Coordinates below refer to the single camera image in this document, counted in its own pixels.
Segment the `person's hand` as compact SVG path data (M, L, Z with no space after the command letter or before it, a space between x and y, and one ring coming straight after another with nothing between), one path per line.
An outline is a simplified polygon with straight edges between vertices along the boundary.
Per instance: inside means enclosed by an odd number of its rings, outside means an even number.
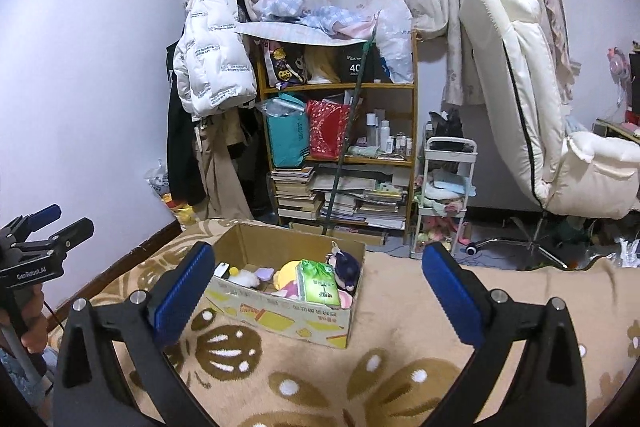
M40 355L48 343L48 321L42 313L44 294L41 284L34 285L29 290L29 300L21 307L23 320L28 326L27 332L21 337L21 343L29 353Z

